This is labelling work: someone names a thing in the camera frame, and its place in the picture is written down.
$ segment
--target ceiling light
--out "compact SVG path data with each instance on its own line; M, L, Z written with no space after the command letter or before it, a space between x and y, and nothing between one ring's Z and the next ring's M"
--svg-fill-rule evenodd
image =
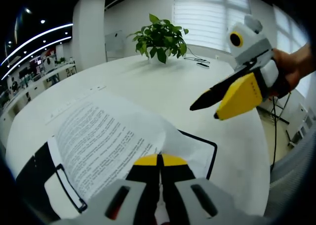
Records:
M62 29L62 28L65 28L65 27L70 27L70 26L73 26L73 23L71 23L71 24L66 24L66 25L59 26L59 27L55 27L55 28L50 29L50 30L48 30L48 31L45 31L45 32L43 32L43 33L41 33L41 34L38 34L37 36L34 36L33 38L29 39L29 40L26 41L25 43L21 44L21 45L20 45L18 48L16 48L14 51L12 51L12 53L9 54L9 55L7 56L7 58L4 59L4 61L1 63L1 65L3 65L3 63L4 63L5 61L7 61L12 55L14 55L17 51L19 51L21 48L23 48L24 46L26 46L28 43L32 42L33 40L36 40L37 38L39 38L39 37L41 37L41 36L43 36L43 35L46 35L46 34L48 34L48 33L50 33L50 32L57 31L57 30L59 30L59 29Z
M3 80L6 76L9 76L9 73L12 72L13 69L14 69L17 65L19 65L20 63L22 63L25 59L27 59L27 58L30 57L31 55L37 53L38 51L40 51L40 50L42 50L42 49L44 49L44 48L46 48L46 47L48 47L48 46L50 46L50 45L54 45L54 44L56 44L56 43L58 43L58 42L60 42L60 41L65 41L65 40L70 39L70 38L71 38L71 36L66 37L66 38L63 38L63 39L60 39L60 40L57 40L57 41L54 41L54 42L52 42L52 43L50 43L50 44L44 45L44 46L41 47L41 48L38 48L37 50L33 51L32 53L26 55L24 58L22 58L20 61L18 61L18 62L1 78L1 80Z

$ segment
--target black clipboard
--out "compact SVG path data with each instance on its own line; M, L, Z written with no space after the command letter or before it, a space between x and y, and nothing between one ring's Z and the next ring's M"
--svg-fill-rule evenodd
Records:
M210 144L211 146L214 147L214 153L213 153L213 157L212 157L212 160L211 160L211 164L209 165L209 168L208 168L208 172L207 172L207 175L206 175L206 179L209 180L210 176L211 176L211 173L212 173L212 170L213 170L213 166L214 166L214 162L215 162L215 157L216 157L216 153L217 153L217 144L214 143L214 142L211 142L211 141L208 141L208 140L205 140L203 138L200 138L200 137L197 137L195 135L191 135L189 133L186 133L184 131L181 131L181 130L178 130L180 133L182 133L183 135L187 136L187 137L191 137L195 140L198 140L198 141L201 141L201 142L205 142L207 144Z
M210 146L214 147L214 153L213 157L210 163L210 166L208 168L208 172L206 175L206 179L209 180L212 169L215 162L216 152L217 152L217 145L214 142L205 140L203 138L197 137L195 135L191 135L189 133L186 133L184 131L179 130L180 133L187 137L191 137L195 140L204 142L209 144ZM62 165L59 165L55 167L51 155L48 149L47 142L31 157L31 159L26 163L22 171L19 173L16 182L18 185L18 188L22 192L23 196L31 202L31 204L39 211L44 212L47 214L53 221L59 220L59 216L55 213L55 211L52 209L49 199L47 196L47 193L44 189L45 182L54 174L56 173L58 176L58 179L67 195L71 203L74 205L74 207L77 209L79 213L82 213L85 209L87 209L87 204L80 199L82 202L81 207L77 207L66 191L63 183L61 182L61 179L57 173L58 170L63 170L64 168Z

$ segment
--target black cable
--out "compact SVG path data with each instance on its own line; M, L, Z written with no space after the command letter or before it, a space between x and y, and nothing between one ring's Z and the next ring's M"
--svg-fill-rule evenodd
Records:
M274 121L275 121L275 152L273 155L273 162L272 165L270 166L270 173L272 172L273 168L275 167L275 162L276 162L276 152L277 152L277 115L276 115L276 104L275 104L275 97L272 97L273 101L273 111L274 111Z
M209 64L210 62L207 61L206 59L202 59L198 56L196 56L191 50L190 48L188 48L188 50L191 52L191 54L195 57L185 57L184 59L187 59L187 60L192 60L192 61L195 61L195 62L199 62L199 63L206 63L206 64Z

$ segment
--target office desk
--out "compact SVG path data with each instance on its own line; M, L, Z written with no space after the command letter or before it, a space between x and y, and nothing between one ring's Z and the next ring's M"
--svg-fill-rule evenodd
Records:
M215 142L218 151L210 180L233 196L237 208L263 215L270 164L256 109L226 121L213 118L218 104L195 112L189 110L201 93L233 72L228 63L208 60L210 69L176 58L170 58L165 66L154 66L143 56L132 56L89 68L52 86L31 101L12 123L6 159L14 176L54 135L70 110L47 125L44 119L80 92L104 84L107 87L103 90L161 114L180 130Z
M28 99L26 97L26 93L37 89L41 90L37 94L40 94L43 90L47 89L47 85L45 85L45 81L49 79L50 77L65 71L68 68L75 67L74 64L66 64L62 67L59 67L55 69L54 71L44 75L42 78L38 79L36 82L29 83L29 86L25 89L20 90L17 95L15 95L8 105L4 108L1 116L0 116L0 139L3 143L3 145L6 147L7 145L7 136L11 127L11 123L17 114L16 111L20 111L25 107L26 104L28 104Z

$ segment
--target yellow ring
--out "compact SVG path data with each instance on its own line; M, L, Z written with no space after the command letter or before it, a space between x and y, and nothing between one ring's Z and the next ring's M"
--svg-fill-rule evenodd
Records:
M240 44L239 44L239 45L234 45L234 44L233 44L233 45L236 46L236 47L242 47L243 41L242 41L242 36L241 36L241 34L239 34L239 33L236 32L236 31L231 32L230 36L232 36L232 34L237 35L237 36L239 37L239 40L240 40Z

